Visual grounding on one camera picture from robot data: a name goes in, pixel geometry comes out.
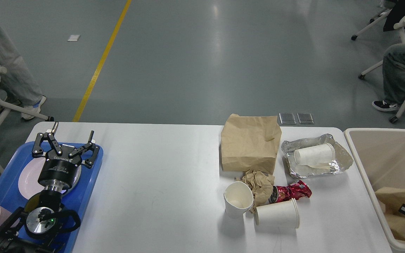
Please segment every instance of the chair wheel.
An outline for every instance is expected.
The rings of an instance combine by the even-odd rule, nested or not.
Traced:
[[[390,121],[390,123],[395,123],[395,122],[397,122],[399,120],[399,118],[398,117],[396,117],[396,116],[393,116],[393,117],[391,117],[388,121]]]

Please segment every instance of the red snack wrapper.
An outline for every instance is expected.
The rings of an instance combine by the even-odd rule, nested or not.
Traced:
[[[300,197],[310,197],[312,191],[301,180],[291,183],[289,186],[273,186],[273,193],[268,201],[270,203],[283,202],[290,199],[298,200]]]

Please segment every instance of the gray floor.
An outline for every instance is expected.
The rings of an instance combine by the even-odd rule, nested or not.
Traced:
[[[48,97],[71,121],[125,0],[0,0],[0,22]],[[308,127],[405,128],[371,107],[381,69],[357,76],[398,42],[378,24],[350,39],[378,0],[132,0],[81,122],[224,125],[231,113],[312,113]],[[67,42],[81,34],[78,42]],[[32,127],[11,112],[5,166]]]

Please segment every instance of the white paper cup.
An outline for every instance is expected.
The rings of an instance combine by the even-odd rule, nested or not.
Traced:
[[[254,203],[254,197],[249,186],[241,181],[230,184],[224,193],[226,213],[228,216],[237,218],[243,216]]]
[[[254,219],[258,226],[299,228],[299,212],[296,200],[291,199],[257,207]]]
[[[335,149],[330,143],[295,150],[295,162],[299,165],[326,166],[334,159]]]

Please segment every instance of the blue tray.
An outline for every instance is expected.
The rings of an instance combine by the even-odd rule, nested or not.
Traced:
[[[83,144],[76,143],[64,143],[74,147],[80,147]],[[6,208],[8,211],[14,212],[18,207],[24,207],[27,200],[21,195],[18,190],[18,178],[20,177],[23,168],[33,159],[32,158],[32,147],[34,142],[28,142],[20,146],[11,160],[9,161],[7,167],[5,168],[3,174],[0,177],[0,205]],[[43,150],[50,150],[51,147],[49,143],[42,143],[41,147]],[[82,160],[91,157],[91,152],[86,152],[82,155]],[[90,195],[95,186],[96,178],[98,177],[99,170],[101,168],[101,163],[103,161],[103,149],[100,148],[98,157],[95,160],[95,165],[91,169],[82,166],[81,177],[79,182],[76,184],[74,189],[68,194],[64,195],[62,198],[62,203],[65,205],[66,209],[72,209],[77,212],[81,220],[85,214],[85,210],[90,200]],[[73,226],[74,222],[72,219],[65,224],[65,227]],[[56,237],[57,242],[65,243],[64,247],[60,252],[70,253],[73,250],[74,243],[76,242],[77,233],[79,229],[71,233],[59,234]],[[30,238],[24,228],[20,229],[18,237],[30,240],[32,242],[40,242],[38,240],[33,240]]]

